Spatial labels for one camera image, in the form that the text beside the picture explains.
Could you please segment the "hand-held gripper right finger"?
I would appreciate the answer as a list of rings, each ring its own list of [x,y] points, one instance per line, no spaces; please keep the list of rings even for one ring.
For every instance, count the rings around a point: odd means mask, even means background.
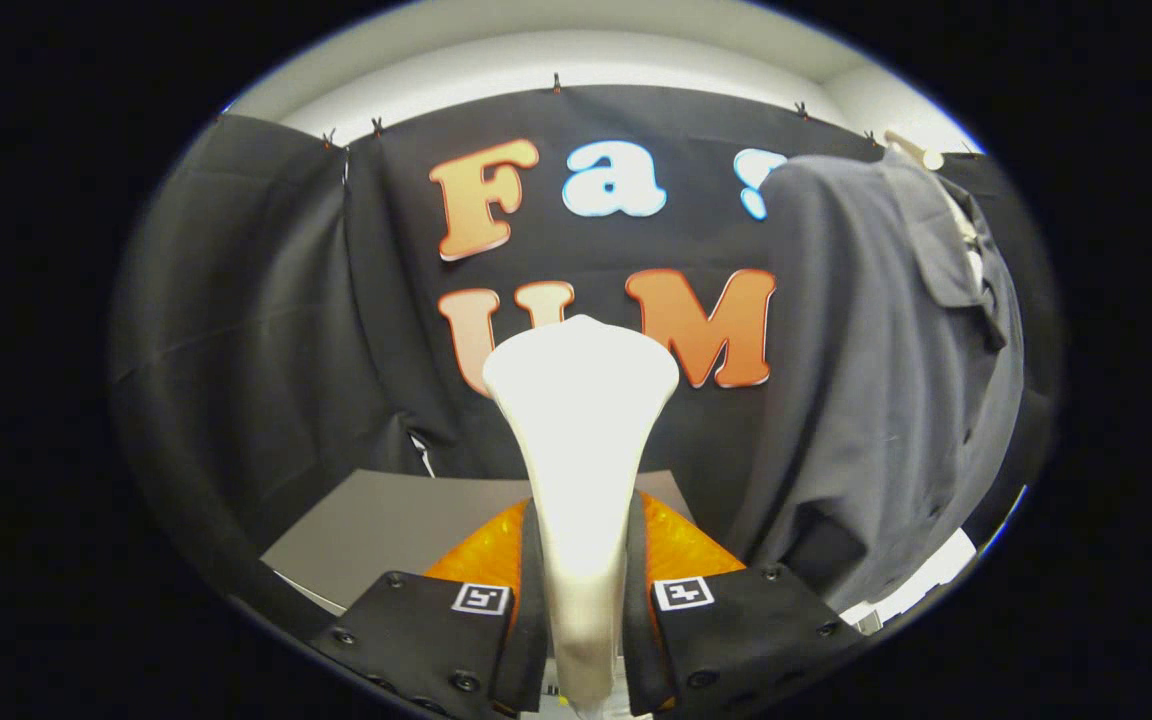
[[[760,717],[861,653],[783,564],[742,564],[667,503],[628,510],[623,666],[635,715]]]

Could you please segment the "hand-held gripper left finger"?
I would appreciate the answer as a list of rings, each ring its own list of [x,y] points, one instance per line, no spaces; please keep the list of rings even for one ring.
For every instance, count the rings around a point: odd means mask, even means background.
[[[419,719],[538,711],[550,621],[535,503],[499,511],[429,571],[384,571],[311,647]]]

